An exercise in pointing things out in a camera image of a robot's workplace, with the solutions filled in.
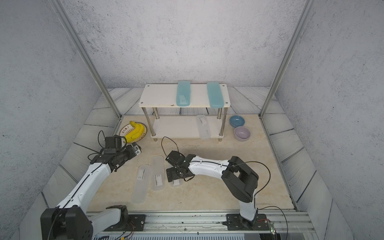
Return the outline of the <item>blue pencil case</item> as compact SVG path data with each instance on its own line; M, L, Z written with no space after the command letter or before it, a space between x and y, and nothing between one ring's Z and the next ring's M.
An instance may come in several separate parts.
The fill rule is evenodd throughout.
M176 103L179 107L188 107L191 104L191 83L190 81L178 82Z
M207 83L207 93L210 102L210 107L213 109L221 109L224 107L224 98L221 86L217 82Z

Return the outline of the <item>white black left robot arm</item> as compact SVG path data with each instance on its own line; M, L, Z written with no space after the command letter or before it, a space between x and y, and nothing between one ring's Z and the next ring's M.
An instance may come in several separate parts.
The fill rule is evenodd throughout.
M111 206L90 218L86 212L103 181L141 152L137 143L129 144L122 136L106 137L105 147L91 160L80 182L55 208L42 213L42 238L91 240L110 227L120 230L130 226L128 210L123 205Z

